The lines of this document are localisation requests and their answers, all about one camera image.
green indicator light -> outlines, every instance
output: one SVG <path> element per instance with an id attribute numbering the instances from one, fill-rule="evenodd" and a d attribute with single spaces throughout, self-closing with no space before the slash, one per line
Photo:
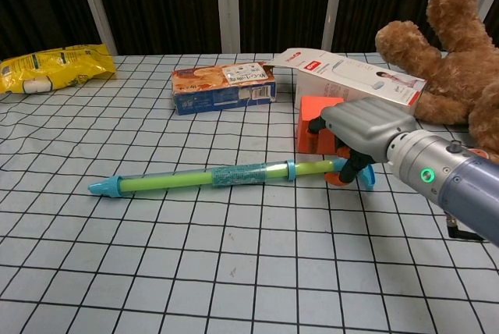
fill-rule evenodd
<path id="1" fill-rule="evenodd" d="M 435 179 L 435 172 L 430 168 L 423 169 L 421 170 L 421 179 L 424 183 L 432 183 Z"/>

teddy bear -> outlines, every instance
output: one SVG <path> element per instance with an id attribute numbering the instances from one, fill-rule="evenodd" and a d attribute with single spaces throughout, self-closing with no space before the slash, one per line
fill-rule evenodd
<path id="1" fill-rule="evenodd" d="M 467 126 L 474 147 L 499 163 L 499 49 L 479 18 L 478 1 L 429 0 L 426 17 L 445 57 L 411 21 L 381 28 L 376 50 L 386 62 L 427 81 L 417 119 Z"/>

white product box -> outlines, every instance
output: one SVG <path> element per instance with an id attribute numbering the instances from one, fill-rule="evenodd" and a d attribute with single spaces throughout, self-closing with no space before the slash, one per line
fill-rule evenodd
<path id="1" fill-rule="evenodd" d="M 355 59 L 311 48 L 290 48 L 266 66 L 298 70 L 295 108 L 303 95 L 352 101 L 378 97 L 414 114 L 426 81 Z"/>

chip bag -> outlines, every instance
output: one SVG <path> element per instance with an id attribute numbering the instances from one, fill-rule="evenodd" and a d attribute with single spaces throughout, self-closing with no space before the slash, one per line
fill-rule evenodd
<path id="1" fill-rule="evenodd" d="M 49 92 L 115 72 L 105 44 L 49 49 L 0 63 L 0 94 Z"/>

orange block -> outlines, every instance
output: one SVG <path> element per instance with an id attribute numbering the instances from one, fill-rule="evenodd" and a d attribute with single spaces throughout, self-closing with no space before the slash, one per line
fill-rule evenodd
<path id="1" fill-rule="evenodd" d="M 298 132 L 296 150 L 299 153 L 313 155 L 336 155 L 334 134 L 328 129 L 318 134 L 309 133 L 309 122 L 317 118 L 322 109 L 343 102 L 343 98 L 328 98 L 319 96 L 302 96 L 299 107 Z"/>

